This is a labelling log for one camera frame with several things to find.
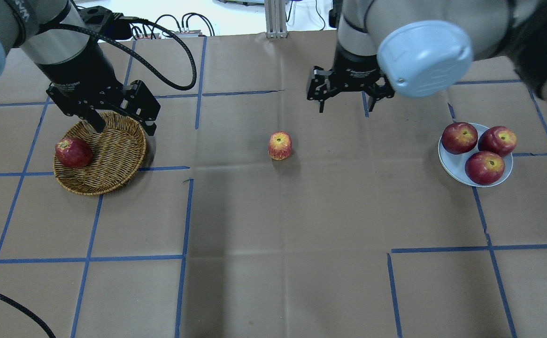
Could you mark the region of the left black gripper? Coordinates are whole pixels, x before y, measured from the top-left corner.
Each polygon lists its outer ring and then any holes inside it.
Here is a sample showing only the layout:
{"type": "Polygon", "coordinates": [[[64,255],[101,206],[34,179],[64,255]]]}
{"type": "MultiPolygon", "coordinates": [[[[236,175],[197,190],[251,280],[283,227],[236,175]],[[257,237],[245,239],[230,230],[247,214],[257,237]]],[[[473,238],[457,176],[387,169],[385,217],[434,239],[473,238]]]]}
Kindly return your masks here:
{"type": "Polygon", "coordinates": [[[161,105],[144,81],[123,85],[100,47],[85,47],[71,60],[46,65],[50,99],[67,116],[77,116],[102,133],[106,122],[99,110],[110,110],[139,122],[154,136],[161,105]]]}

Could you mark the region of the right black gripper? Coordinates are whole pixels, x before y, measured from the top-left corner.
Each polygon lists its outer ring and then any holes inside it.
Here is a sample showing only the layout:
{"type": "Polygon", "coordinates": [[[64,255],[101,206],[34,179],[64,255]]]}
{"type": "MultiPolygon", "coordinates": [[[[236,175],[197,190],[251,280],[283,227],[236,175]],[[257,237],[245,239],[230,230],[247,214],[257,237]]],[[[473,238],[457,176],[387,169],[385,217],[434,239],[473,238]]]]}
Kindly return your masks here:
{"type": "Polygon", "coordinates": [[[313,66],[309,72],[306,99],[319,102],[318,113],[323,114],[325,101],[341,92],[365,92],[366,117],[370,117],[379,100],[395,96],[376,55],[356,55],[343,47],[336,47],[329,70],[313,66]]]}

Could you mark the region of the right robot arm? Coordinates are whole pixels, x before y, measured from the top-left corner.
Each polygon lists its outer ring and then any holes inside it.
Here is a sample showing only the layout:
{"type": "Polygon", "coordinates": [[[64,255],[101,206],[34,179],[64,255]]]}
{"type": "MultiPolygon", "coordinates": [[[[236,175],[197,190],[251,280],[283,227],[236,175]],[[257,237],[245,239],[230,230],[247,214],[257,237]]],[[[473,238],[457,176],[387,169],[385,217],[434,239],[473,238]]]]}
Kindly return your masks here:
{"type": "Polygon", "coordinates": [[[473,62],[507,56],[547,103],[547,0],[345,0],[330,70],[314,67],[306,98],[366,92],[369,109],[395,94],[425,98],[473,62]]]}

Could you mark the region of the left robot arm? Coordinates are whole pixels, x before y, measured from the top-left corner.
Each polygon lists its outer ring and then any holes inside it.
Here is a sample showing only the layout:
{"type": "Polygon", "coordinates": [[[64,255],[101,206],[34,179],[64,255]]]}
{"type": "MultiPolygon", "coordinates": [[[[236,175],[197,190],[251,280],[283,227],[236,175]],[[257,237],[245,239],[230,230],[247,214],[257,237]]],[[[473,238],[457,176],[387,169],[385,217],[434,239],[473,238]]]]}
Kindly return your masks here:
{"type": "Polygon", "coordinates": [[[71,0],[0,0],[0,76],[9,52],[20,48],[50,80],[46,93],[65,115],[102,132],[99,110],[110,110],[152,136],[160,104],[144,82],[122,84],[98,44],[119,45],[109,31],[117,19],[102,7],[78,10],[71,0]]]}

